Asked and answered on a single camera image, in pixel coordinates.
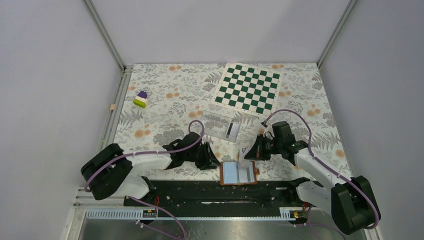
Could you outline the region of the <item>brown leather card holder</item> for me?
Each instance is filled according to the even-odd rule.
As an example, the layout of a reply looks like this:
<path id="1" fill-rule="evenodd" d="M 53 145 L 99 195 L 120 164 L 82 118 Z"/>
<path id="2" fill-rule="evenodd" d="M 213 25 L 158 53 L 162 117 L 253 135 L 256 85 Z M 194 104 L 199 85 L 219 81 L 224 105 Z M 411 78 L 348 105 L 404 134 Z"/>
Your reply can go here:
<path id="1" fill-rule="evenodd" d="M 219 168 L 221 186 L 256 185 L 260 174 L 254 161 L 245 161 L 241 165 L 237 161 L 223 162 Z"/>

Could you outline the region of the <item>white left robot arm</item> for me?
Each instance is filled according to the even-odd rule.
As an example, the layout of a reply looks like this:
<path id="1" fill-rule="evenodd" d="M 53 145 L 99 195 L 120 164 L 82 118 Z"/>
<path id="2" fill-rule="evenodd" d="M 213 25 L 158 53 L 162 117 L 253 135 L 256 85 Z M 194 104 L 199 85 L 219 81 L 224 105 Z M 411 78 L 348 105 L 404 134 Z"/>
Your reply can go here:
<path id="1" fill-rule="evenodd" d="M 90 159 L 80 169 L 86 181 L 85 191 L 95 200 L 112 195 L 136 197 L 144 206 L 152 204 L 155 192 L 146 177 L 138 174 L 144 170 L 171 170 L 185 162 L 194 163 L 201 170 L 213 170 L 221 164 L 208 142 L 202 142 L 199 134 L 190 132 L 162 146 L 162 151 L 125 153 L 112 143 Z"/>

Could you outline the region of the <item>clear plastic card box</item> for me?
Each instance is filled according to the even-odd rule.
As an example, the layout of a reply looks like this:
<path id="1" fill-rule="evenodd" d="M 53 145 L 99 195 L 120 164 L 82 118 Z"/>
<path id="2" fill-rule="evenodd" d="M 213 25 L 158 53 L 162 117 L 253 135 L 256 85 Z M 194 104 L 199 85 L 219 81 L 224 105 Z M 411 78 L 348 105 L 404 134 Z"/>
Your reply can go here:
<path id="1" fill-rule="evenodd" d="M 225 133 L 229 123 L 236 122 L 233 118 L 224 115 L 204 111 L 200 118 L 200 121 L 204 125 L 204 132 L 206 135 L 221 140 L 225 140 L 231 143 L 235 143 L 237 138 L 226 138 Z"/>

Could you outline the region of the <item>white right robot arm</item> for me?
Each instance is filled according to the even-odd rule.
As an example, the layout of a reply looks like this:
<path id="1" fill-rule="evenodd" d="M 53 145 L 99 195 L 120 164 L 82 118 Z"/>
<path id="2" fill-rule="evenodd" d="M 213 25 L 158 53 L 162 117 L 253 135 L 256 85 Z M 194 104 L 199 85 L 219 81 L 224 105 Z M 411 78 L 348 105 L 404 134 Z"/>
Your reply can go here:
<path id="1" fill-rule="evenodd" d="M 287 201 L 293 206 L 303 202 L 312 204 L 332 217 L 338 229 L 350 235 L 375 225 L 381 214 L 370 182 L 364 176 L 345 177 L 330 170 L 324 162 L 313 158 L 310 146 L 296 140 L 286 121 L 272 125 L 273 134 L 258 134 L 245 160 L 267 161 L 280 155 L 292 165 L 300 167 L 315 180 L 301 177 L 291 181 Z"/>

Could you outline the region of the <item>silver VIP credit card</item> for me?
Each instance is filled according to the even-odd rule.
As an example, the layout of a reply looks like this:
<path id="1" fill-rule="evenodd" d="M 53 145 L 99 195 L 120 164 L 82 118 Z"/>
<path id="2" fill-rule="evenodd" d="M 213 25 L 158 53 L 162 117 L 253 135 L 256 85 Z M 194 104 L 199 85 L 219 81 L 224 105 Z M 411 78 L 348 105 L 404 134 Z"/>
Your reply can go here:
<path id="1" fill-rule="evenodd" d="M 241 184 L 254 183 L 255 173 L 251 168 L 238 169 L 238 182 Z"/>

